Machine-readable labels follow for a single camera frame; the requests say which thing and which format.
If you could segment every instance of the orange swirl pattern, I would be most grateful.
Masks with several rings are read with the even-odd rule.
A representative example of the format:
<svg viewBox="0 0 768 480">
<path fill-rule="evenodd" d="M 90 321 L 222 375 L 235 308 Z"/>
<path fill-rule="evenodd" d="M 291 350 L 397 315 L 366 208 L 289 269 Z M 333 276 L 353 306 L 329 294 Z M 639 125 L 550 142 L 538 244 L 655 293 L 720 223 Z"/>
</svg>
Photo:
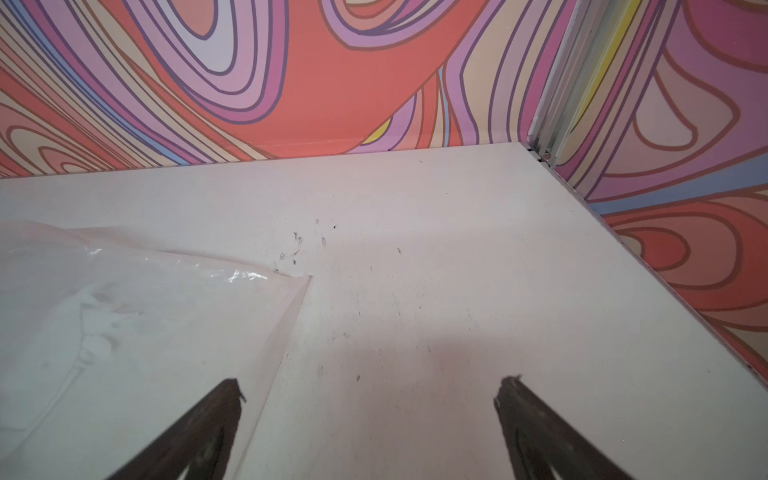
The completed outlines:
<svg viewBox="0 0 768 480">
<path fill-rule="evenodd" d="M 516 141 L 575 0 L 1 0 L 0 177 Z"/>
</svg>

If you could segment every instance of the yellow stripe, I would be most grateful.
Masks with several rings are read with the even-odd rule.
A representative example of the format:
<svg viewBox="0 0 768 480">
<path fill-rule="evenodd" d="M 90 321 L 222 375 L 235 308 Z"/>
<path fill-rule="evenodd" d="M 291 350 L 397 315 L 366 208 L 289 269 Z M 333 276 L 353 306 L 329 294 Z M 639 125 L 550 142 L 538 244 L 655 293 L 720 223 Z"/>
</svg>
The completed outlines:
<svg viewBox="0 0 768 480">
<path fill-rule="evenodd" d="M 641 1 L 642 0 L 630 0 L 624 6 L 624 12 L 621 14 L 621 20 L 618 22 L 616 28 L 613 31 L 613 34 L 611 35 L 611 43 L 603 51 L 600 64 L 592 75 L 587 93 L 584 95 L 584 97 L 581 98 L 581 103 L 579 104 L 579 108 L 575 116 L 575 118 L 578 120 L 581 119 L 584 111 L 587 110 L 589 103 L 592 101 L 595 92 L 598 91 L 600 82 L 603 80 L 605 72 L 608 71 L 608 67 L 611 66 L 611 62 L 614 60 L 614 56 L 616 55 L 616 50 L 619 49 L 621 41 L 624 40 L 624 36 L 627 34 L 629 25 L 632 23 L 632 18 L 634 17 L 637 8 L 640 6 Z"/>
<path fill-rule="evenodd" d="M 392 118 L 387 118 L 386 122 L 384 122 L 381 127 L 376 128 L 376 131 L 374 131 L 370 137 L 366 138 L 366 141 L 364 141 L 362 145 L 367 145 L 380 139 L 381 136 L 384 135 L 384 132 L 386 132 L 386 129 L 389 128 L 391 122 Z"/>
</svg>

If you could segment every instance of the white floor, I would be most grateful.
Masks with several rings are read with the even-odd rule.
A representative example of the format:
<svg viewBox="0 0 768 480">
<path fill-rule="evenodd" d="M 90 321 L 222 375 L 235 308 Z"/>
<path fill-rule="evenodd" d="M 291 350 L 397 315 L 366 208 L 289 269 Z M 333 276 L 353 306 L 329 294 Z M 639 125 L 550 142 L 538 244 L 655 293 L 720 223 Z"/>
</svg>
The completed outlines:
<svg viewBox="0 0 768 480">
<path fill-rule="evenodd" d="M 241 478 L 511 478 L 519 373 L 638 480 L 768 474 L 768 392 L 519 144 L 2 180 L 0 217 L 313 275 Z"/>
</svg>

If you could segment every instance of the colorful wavy pattern wall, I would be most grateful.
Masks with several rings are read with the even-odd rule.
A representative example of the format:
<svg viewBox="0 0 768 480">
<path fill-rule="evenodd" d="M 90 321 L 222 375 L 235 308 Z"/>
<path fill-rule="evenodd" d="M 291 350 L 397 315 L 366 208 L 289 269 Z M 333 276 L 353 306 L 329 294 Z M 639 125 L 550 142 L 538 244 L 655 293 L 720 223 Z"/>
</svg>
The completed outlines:
<svg viewBox="0 0 768 480">
<path fill-rule="evenodd" d="M 516 141 L 574 0 L 4 0 L 0 177 Z"/>
<path fill-rule="evenodd" d="M 557 172 L 768 379 L 768 2 L 643 0 Z"/>
</svg>

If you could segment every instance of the clear plastic sheet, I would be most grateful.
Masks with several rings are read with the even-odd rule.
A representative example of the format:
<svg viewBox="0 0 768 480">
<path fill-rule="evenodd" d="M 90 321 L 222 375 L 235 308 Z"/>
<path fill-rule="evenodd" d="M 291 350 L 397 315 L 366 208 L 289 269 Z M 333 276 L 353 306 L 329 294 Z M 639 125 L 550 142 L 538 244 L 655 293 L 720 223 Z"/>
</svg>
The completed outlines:
<svg viewBox="0 0 768 480">
<path fill-rule="evenodd" d="M 0 478 L 106 478 L 233 377 L 234 478 L 307 281 L 0 225 Z"/>
</svg>

